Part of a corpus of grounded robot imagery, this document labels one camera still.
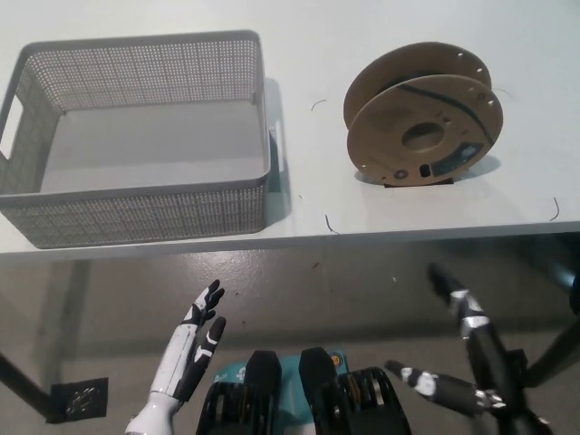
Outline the white and black left hand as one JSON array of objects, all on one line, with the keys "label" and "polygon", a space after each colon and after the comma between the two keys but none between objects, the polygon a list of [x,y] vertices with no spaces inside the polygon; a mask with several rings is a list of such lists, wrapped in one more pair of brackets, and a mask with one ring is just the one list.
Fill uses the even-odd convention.
[{"label": "white and black left hand", "polygon": [[199,335],[204,324],[216,315],[216,307],[224,293],[220,281],[215,280],[190,306],[169,339],[150,386],[150,393],[165,394],[179,402],[191,398],[227,324],[225,317],[218,317],[205,335]]}]

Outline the black and white right hand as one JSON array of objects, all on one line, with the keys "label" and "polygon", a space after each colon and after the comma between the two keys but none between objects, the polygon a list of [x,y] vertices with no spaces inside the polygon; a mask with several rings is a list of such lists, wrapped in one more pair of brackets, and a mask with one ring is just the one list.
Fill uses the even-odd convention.
[{"label": "black and white right hand", "polygon": [[387,361],[385,368],[426,401],[470,418],[490,414],[500,434],[550,434],[548,423],[529,409],[516,367],[474,294],[435,263],[429,264],[428,278],[433,291],[457,320],[475,381],[394,360]]}]

